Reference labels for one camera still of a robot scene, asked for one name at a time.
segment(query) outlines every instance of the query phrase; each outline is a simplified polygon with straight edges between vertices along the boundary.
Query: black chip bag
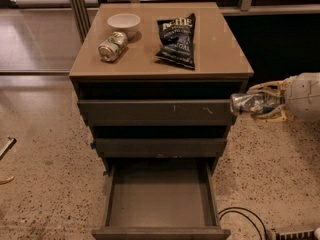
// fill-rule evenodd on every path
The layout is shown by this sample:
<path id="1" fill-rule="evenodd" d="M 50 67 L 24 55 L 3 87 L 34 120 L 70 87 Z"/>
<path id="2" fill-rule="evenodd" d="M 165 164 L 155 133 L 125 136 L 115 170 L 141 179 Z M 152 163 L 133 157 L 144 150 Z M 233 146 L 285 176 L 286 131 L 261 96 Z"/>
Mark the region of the black chip bag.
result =
<path id="1" fill-rule="evenodd" d="M 185 18 L 158 20 L 161 50 L 156 54 L 160 59 L 194 69 L 193 36 L 196 24 L 194 13 Z"/>

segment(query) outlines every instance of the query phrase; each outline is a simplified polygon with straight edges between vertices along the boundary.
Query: gray cabinet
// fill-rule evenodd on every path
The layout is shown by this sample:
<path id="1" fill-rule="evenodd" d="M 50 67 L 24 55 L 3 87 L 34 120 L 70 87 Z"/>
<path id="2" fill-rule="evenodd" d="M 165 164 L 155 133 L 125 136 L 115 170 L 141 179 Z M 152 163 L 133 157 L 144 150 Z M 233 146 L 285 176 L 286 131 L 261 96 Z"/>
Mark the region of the gray cabinet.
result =
<path id="1" fill-rule="evenodd" d="M 154 61 L 156 17 L 192 10 L 196 69 Z M 97 47 L 106 20 L 131 12 L 140 35 L 113 64 Z M 229 97 L 252 69 L 213 3 L 102 5 L 71 70 L 80 113 L 109 172 L 104 222 L 107 240 L 225 240 L 211 174 L 234 122 Z"/>

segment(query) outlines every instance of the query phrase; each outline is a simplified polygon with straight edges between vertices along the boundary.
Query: small bowl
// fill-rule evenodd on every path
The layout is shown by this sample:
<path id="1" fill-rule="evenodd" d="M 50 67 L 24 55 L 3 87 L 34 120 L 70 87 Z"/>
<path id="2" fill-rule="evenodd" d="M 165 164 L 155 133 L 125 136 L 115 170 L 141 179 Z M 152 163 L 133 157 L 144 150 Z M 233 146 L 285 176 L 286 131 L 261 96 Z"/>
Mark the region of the small bowl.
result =
<path id="1" fill-rule="evenodd" d="M 140 17 L 131 13 L 121 13 L 111 16 L 108 25 L 113 32 L 121 31 L 126 33 L 128 39 L 132 39 L 138 31 Z"/>

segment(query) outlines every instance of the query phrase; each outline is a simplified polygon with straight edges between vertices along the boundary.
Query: white object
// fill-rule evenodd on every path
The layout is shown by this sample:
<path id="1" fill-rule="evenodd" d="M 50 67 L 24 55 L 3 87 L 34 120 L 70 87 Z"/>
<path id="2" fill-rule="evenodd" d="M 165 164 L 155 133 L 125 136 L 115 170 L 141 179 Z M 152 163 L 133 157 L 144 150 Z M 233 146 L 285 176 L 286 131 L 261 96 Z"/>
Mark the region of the white object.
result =
<path id="1" fill-rule="evenodd" d="M 121 13 L 111 16 L 108 25 L 113 32 L 124 32 L 130 40 L 138 32 L 140 21 L 138 15 Z"/>
<path id="2" fill-rule="evenodd" d="M 297 76 L 284 92 L 288 110 L 303 121 L 320 120 L 320 73 Z"/>
<path id="3" fill-rule="evenodd" d="M 320 239 L 320 228 L 317 228 L 315 231 L 314 231 L 314 236 L 316 239 Z"/>

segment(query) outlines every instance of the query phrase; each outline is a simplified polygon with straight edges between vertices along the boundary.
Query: crushed can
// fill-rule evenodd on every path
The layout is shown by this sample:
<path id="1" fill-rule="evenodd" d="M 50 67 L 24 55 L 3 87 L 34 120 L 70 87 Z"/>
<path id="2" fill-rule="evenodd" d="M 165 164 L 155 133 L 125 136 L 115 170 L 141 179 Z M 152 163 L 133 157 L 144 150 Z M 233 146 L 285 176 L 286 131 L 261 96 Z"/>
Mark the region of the crushed can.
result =
<path id="1" fill-rule="evenodd" d="M 127 48 L 128 38 L 123 32 L 114 32 L 103 43 L 99 45 L 99 54 L 105 62 L 114 62 Z"/>

